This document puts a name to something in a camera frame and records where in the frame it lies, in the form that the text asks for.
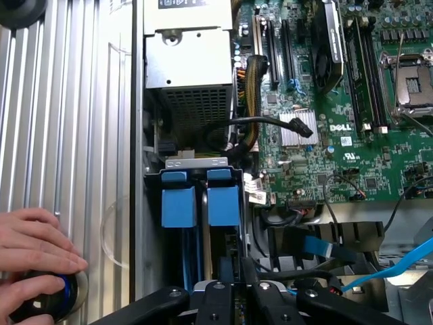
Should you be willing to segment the person's right hand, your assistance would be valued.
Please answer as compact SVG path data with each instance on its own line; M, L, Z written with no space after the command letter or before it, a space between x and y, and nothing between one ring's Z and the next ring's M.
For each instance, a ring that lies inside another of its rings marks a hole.
M44 275L25 280L1 280L1 324L9 324L9 315L23 302L39 295L52 295L65 287L56 276Z

